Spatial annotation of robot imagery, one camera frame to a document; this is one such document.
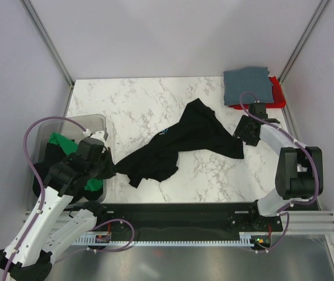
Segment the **clear plastic bin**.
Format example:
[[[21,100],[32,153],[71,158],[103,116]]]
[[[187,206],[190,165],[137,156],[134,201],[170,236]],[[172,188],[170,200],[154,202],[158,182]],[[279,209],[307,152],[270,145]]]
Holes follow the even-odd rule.
[[[95,133],[97,131],[103,131],[106,146],[109,147],[111,145],[110,144],[112,142],[111,130],[113,126],[107,123],[105,116],[101,114],[82,115],[82,116],[71,117],[71,120],[79,123],[86,129],[89,129],[91,133]],[[59,133],[65,136],[66,138],[73,140],[77,144],[84,138],[83,131],[79,128],[79,126],[69,121],[62,119],[54,119],[54,120],[51,119],[45,121],[41,123],[38,128],[35,155],[33,157],[34,163],[37,163],[44,158],[46,145],[52,133]],[[102,202],[106,197],[108,180],[104,179],[103,182],[104,182],[104,197],[95,201]],[[83,198],[79,202],[74,203],[72,205],[82,204],[86,201],[88,200]]]

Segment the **green t shirt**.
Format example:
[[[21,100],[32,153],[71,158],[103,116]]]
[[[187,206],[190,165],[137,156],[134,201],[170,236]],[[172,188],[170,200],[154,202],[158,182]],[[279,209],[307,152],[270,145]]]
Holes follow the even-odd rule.
[[[78,148],[77,143],[59,133],[52,133],[49,137],[48,143],[60,147],[60,150],[62,150],[66,156],[76,152]],[[102,189],[103,189],[103,181],[97,179],[88,180],[84,188],[85,191],[90,191],[90,192],[100,191]]]

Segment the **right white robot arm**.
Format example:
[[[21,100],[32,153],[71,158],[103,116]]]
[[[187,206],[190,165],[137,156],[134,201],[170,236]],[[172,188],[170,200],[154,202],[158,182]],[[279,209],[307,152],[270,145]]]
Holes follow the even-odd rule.
[[[323,192],[323,157],[317,146],[294,139],[282,127],[243,115],[234,136],[248,145],[265,142],[278,156],[275,187],[257,201],[257,210],[248,215],[249,226],[262,230],[269,217],[294,205],[311,205]]]

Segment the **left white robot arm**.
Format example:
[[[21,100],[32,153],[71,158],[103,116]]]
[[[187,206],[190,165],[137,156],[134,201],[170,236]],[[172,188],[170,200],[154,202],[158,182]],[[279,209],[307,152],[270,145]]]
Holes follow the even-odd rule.
[[[107,226],[105,207],[96,201],[88,201],[61,229],[54,234],[50,232],[62,211],[87,182],[113,177],[113,166],[109,152],[75,152],[49,169],[28,219],[13,241],[5,249],[0,249],[3,280],[7,277],[45,280],[58,257],[79,236]]]

